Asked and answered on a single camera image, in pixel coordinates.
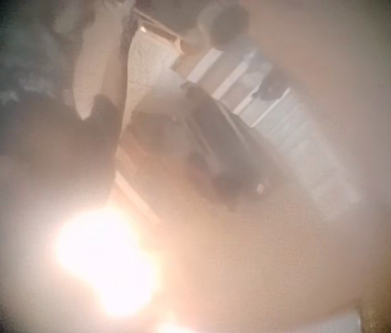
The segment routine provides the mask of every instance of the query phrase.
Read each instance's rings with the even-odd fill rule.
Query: lens flare
[[[112,316],[134,315],[158,287],[156,262],[142,251],[131,227],[125,213],[106,208],[78,215],[58,238],[59,262],[95,290]]]

